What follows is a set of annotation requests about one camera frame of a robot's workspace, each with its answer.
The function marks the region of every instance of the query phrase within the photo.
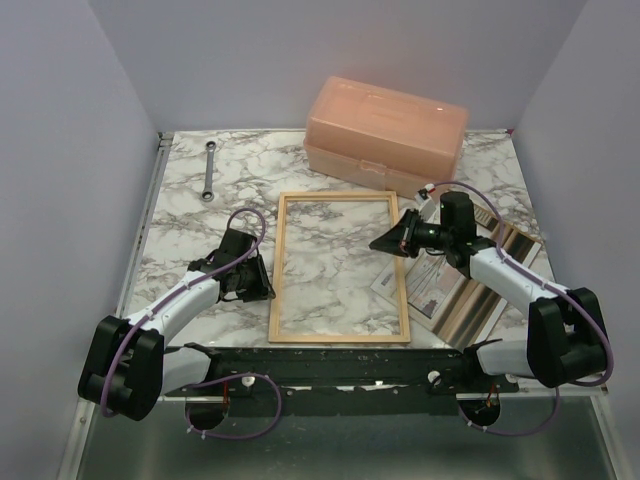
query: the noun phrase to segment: gray wall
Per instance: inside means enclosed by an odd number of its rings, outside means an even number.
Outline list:
[[[590,0],[514,138],[558,279],[600,297],[610,398],[638,476],[639,25],[637,0]]]
[[[161,130],[299,127],[341,75],[513,127],[585,0],[90,0]]]
[[[55,478],[158,140],[84,0],[0,15],[0,471]]]

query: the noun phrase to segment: marble tabletop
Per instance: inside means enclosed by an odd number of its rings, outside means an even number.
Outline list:
[[[280,192],[308,190],[360,190],[361,187],[312,172],[302,147],[302,130],[200,131],[180,132],[173,140],[157,205],[153,212],[142,262],[128,312],[135,312],[164,294],[184,275],[187,264],[216,248],[226,229],[229,215],[241,207],[254,207],[266,217],[268,230],[260,246],[269,275],[273,269],[274,239]],[[200,200],[206,163],[205,143],[217,145],[213,189],[215,199]],[[531,200],[527,194],[513,143],[503,132],[469,132],[458,164],[457,180],[469,182],[495,202],[504,218],[533,237],[540,233]],[[400,208],[413,202],[400,199]],[[372,218],[373,205],[338,207],[317,204],[294,210],[292,225],[300,228],[298,239],[305,249],[316,249],[321,255],[288,260],[289,278],[295,284],[308,282],[304,294],[290,294],[299,299],[299,307],[307,318],[297,326],[287,327],[305,333],[390,334],[394,331],[388,306],[369,292],[369,285],[382,270],[388,258],[372,260],[358,250],[385,225]],[[257,232],[259,223],[251,215],[234,220],[239,229]],[[326,231],[344,232],[338,244],[327,243]],[[358,263],[358,281],[349,271],[336,268],[345,259]],[[307,263],[303,273],[296,265]],[[532,265],[536,272],[551,278],[551,268],[544,248]],[[332,292],[340,285],[350,290],[338,295]],[[327,298],[332,301],[323,303]],[[196,342],[207,346],[273,346],[267,340],[269,302],[219,304],[203,312],[171,342],[182,345]],[[508,306],[490,338],[524,339],[526,324],[522,315]],[[446,346],[434,334],[411,322],[411,343],[397,347],[440,348]]]

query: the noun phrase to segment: orange plastic box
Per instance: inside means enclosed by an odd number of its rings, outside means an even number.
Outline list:
[[[453,179],[468,118],[462,107],[331,77],[304,147],[312,170],[413,198]]]

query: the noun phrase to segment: marble table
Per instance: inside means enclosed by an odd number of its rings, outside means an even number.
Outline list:
[[[183,276],[189,261],[201,258],[216,248],[226,228],[227,218],[236,209],[250,206],[264,213],[269,228],[260,252],[271,275],[280,192],[360,189],[351,183],[310,171],[302,148],[303,138],[304,131],[301,130],[177,133],[160,186],[157,205],[148,226],[148,239],[128,312],[139,310],[165,293]],[[215,140],[218,144],[213,181],[215,199],[211,203],[203,203],[200,192],[206,162],[204,147],[210,140]],[[507,221],[540,238],[531,200],[508,134],[469,132],[465,138],[456,178],[485,192]],[[400,199],[400,208],[412,205],[412,201]],[[323,275],[327,275],[326,272],[330,270],[328,265],[335,260],[335,255],[345,254],[345,249],[348,249],[347,233],[351,232],[353,237],[354,226],[358,227],[357,231],[360,233],[356,236],[359,239],[362,237],[360,240],[371,238],[368,230],[379,226],[367,221],[372,218],[372,213],[374,212],[351,212],[344,217],[342,223],[335,224],[334,230],[345,232],[345,244],[336,245],[333,255],[325,255],[324,261],[319,260],[312,269],[308,267],[306,270],[307,275],[315,277],[318,285],[323,281],[327,285]],[[300,215],[303,214],[305,219],[301,220]],[[332,218],[335,217],[326,208],[298,212],[297,220],[307,222],[304,226],[308,234],[303,235],[303,240],[308,247],[313,248],[314,241],[319,241],[318,238],[322,237],[319,220],[323,220],[324,228],[327,228],[324,220]],[[258,222],[246,215],[235,220],[234,226],[257,231]],[[532,268],[551,278],[551,268],[544,248]],[[373,262],[369,273],[375,278],[380,270],[381,266]],[[323,291],[319,289],[316,293],[320,295]],[[367,305],[371,303],[371,298],[366,295],[343,296],[337,303],[328,305],[325,311],[318,312],[316,309],[314,320],[304,323],[305,333],[315,331],[326,334],[336,329],[342,331],[344,325],[340,325],[339,318],[354,321],[353,312],[356,311],[360,317],[355,319],[353,328],[358,329],[358,333],[389,333],[389,316],[371,313],[367,310],[370,308]],[[225,303],[203,312],[171,344],[197,342],[220,347],[273,346],[267,341],[268,321],[269,302]],[[514,308],[507,307],[493,329],[491,338],[526,338],[526,324],[522,315]],[[442,341],[422,325],[411,322],[411,343],[394,347],[444,346]]]

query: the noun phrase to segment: cable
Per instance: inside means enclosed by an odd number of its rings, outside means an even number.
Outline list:
[[[199,283],[202,283],[205,280],[210,279],[211,277],[214,277],[214,276],[216,276],[216,275],[218,275],[220,273],[224,273],[227,270],[232,269],[233,267],[235,267],[239,263],[244,262],[247,258],[249,258],[249,256],[253,252],[255,252],[258,249],[258,246],[262,243],[262,241],[264,240],[264,236],[267,233],[267,221],[265,220],[264,216],[259,211],[257,211],[254,208],[249,208],[249,207],[240,208],[239,210],[236,210],[229,217],[229,220],[227,221],[227,228],[229,228],[229,226],[231,225],[231,221],[239,213],[242,213],[242,212],[253,213],[260,220],[260,225],[261,225],[262,231],[260,233],[260,236],[258,237],[258,240],[251,246],[251,248],[249,250],[247,250],[246,253],[244,253],[243,255],[239,256],[238,258],[236,258],[232,262],[229,262],[228,264],[226,264],[226,265],[224,265],[224,266],[222,266],[222,267],[220,267],[220,268],[218,268],[218,269],[216,269],[216,270],[214,270],[214,271],[212,271],[212,272],[210,272],[210,273],[208,273],[206,275],[202,275],[201,277],[198,277],[195,280],[192,280],[187,285],[182,285],[182,286],[180,286],[180,288],[177,288],[176,290],[171,292],[169,295],[167,295],[165,298],[163,298],[162,301],[158,302],[158,304],[155,307],[153,307],[153,309],[151,309],[151,313],[150,314],[147,314],[144,317],[142,317],[133,327],[131,327],[131,329],[127,332],[127,334],[122,339],[122,342],[120,343],[120,346],[118,347],[118,350],[116,350],[116,353],[113,356],[113,360],[111,362],[111,365],[109,366],[109,370],[107,371],[107,376],[104,379],[104,385],[102,387],[102,393],[100,394],[100,413],[102,413],[102,415],[104,417],[113,417],[113,416],[117,415],[115,412],[110,411],[109,408],[107,407],[107,399],[109,397],[109,390],[111,390],[111,384],[113,382],[113,376],[115,375],[115,372],[116,372],[116,369],[118,367],[118,364],[120,363],[120,358],[122,357],[123,353],[127,349],[127,346],[129,345],[129,342],[131,341],[133,336],[136,334],[136,332],[138,330],[140,330],[140,327],[142,327],[145,323],[147,323],[149,320],[151,320],[169,302],[171,302],[174,298],[176,298],[178,295],[183,293],[185,290],[187,290],[187,289],[189,289],[189,288],[191,288],[191,287],[193,287],[195,285],[198,285]]]
[[[541,431],[543,431],[545,428],[551,425],[551,423],[558,416],[558,412],[560,411],[560,390],[558,389],[558,387],[556,387],[555,391],[556,391],[556,396],[553,401],[553,411],[551,412],[551,415],[549,415],[549,417],[537,427],[531,428],[529,430],[524,430],[522,432],[507,432],[505,430],[482,427],[476,423],[473,423],[471,420],[469,420],[469,417],[467,417],[467,415],[464,413],[460,405],[458,405],[458,413],[467,423],[467,426],[475,430],[478,430],[480,432],[488,433],[490,435],[497,435],[499,437],[527,437],[529,435],[535,435],[536,433],[540,433]]]
[[[460,181],[457,181],[457,180],[451,180],[451,181],[448,181],[448,182],[438,182],[438,183],[434,184],[434,188],[435,187],[439,187],[441,185],[457,185],[457,186],[466,188],[468,190],[471,190],[473,193],[478,195],[484,201],[484,203],[487,204],[489,209],[493,212],[494,216],[498,219],[498,224],[499,224],[499,227],[500,227],[499,228],[499,233],[498,233],[498,241],[496,242],[497,243],[496,251],[498,252],[498,256],[507,265],[509,265],[511,268],[513,268],[518,273],[520,273],[522,276],[524,276],[525,278],[531,280],[535,284],[539,285],[542,289],[548,290],[549,292],[551,292],[551,293],[553,293],[555,295],[558,295],[563,300],[565,300],[569,305],[571,305],[573,308],[575,308],[576,311],[578,313],[580,313],[580,315],[586,320],[586,322],[589,324],[589,326],[593,329],[593,331],[598,336],[598,339],[602,343],[602,346],[603,346],[604,351],[605,351],[605,355],[607,357],[607,367],[605,369],[604,374],[602,375],[602,377],[600,377],[600,378],[598,378],[596,380],[592,380],[592,381],[576,380],[575,382],[571,382],[571,383],[573,385],[578,385],[578,386],[581,386],[581,387],[597,387],[599,385],[604,384],[607,380],[609,380],[609,378],[611,378],[611,375],[613,373],[613,366],[614,366],[613,351],[611,349],[611,344],[609,343],[609,339],[607,338],[607,336],[604,334],[604,332],[602,331],[600,326],[596,323],[596,321],[589,314],[589,312],[587,312],[584,308],[582,308],[578,304],[578,302],[576,302],[573,298],[571,298],[569,295],[567,295],[566,292],[564,292],[563,290],[557,288],[556,286],[554,286],[552,284],[548,284],[545,281],[539,279],[536,275],[533,275],[531,272],[529,272],[529,270],[524,268],[518,262],[516,262],[515,260],[511,259],[511,257],[509,255],[507,255],[504,252],[504,250],[502,250],[502,243],[504,241],[504,231],[505,231],[504,219],[502,218],[502,215],[500,215],[500,212],[498,212],[498,209],[495,207],[495,205],[491,202],[491,200],[489,200],[489,198],[484,193],[482,193],[480,190],[478,190],[475,187],[472,187],[471,185],[469,185],[467,183],[460,182]],[[494,430],[494,429],[488,429],[487,427],[481,427],[480,425],[476,425],[471,420],[469,420],[460,407],[458,407],[458,409],[459,409],[460,414],[462,415],[462,418],[464,418],[465,421],[467,422],[467,425],[472,427],[472,428],[475,428],[476,430],[480,430],[482,432],[490,433],[490,434],[493,434],[493,435],[499,435],[499,436],[503,436],[503,437],[521,437],[521,436],[527,436],[527,435],[534,435],[536,433],[541,432],[545,428],[547,428],[551,424],[551,422],[553,422],[553,420],[555,420],[555,418],[558,415],[558,411],[560,409],[560,390],[558,389],[558,387],[556,387],[555,391],[556,391],[556,398],[555,398],[555,401],[554,401],[553,412],[551,413],[549,418],[547,418],[547,420],[542,422],[538,427],[535,427],[535,428],[530,429],[530,430],[526,430],[524,432],[505,432],[505,431],[502,431],[502,430]]]
[[[194,431],[196,433],[199,433],[200,435],[202,435],[202,439],[203,440],[204,440],[204,437],[220,438],[220,439],[223,439],[223,440],[251,440],[253,438],[261,437],[265,433],[269,432],[273,427],[275,427],[276,423],[278,423],[278,420],[280,419],[280,414],[282,413],[282,395],[280,394],[280,389],[278,388],[278,385],[276,385],[276,383],[273,380],[271,380],[269,377],[267,377],[266,375],[262,375],[260,373],[237,373],[235,375],[229,375],[228,377],[218,378],[218,379],[212,380],[210,382],[198,383],[198,384],[195,384],[195,385],[188,385],[188,387],[190,387],[190,388],[211,387],[213,385],[218,385],[218,384],[223,383],[223,382],[228,382],[228,381],[231,381],[231,380],[236,380],[238,378],[244,378],[244,377],[260,378],[260,379],[264,380],[265,382],[267,382],[271,386],[271,388],[273,388],[273,391],[276,394],[276,399],[278,400],[278,406],[276,407],[276,413],[273,416],[273,419],[271,420],[269,425],[267,425],[265,428],[263,428],[262,430],[260,430],[258,432],[248,433],[246,435],[227,435],[227,434],[224,434],[224,433],[215,433],[215,432],[211,432],[211,431],[207,431],[207,430],[198,430],[191,423],[191,417],[190,417],[190,413],[191,412],[190,412],[190,410],[187,410],[186,413],[185,413],[185,419],[187,420],[187,423],[189,424],[189,428],[187,429],[187,433],[191,433],[192,431]]]

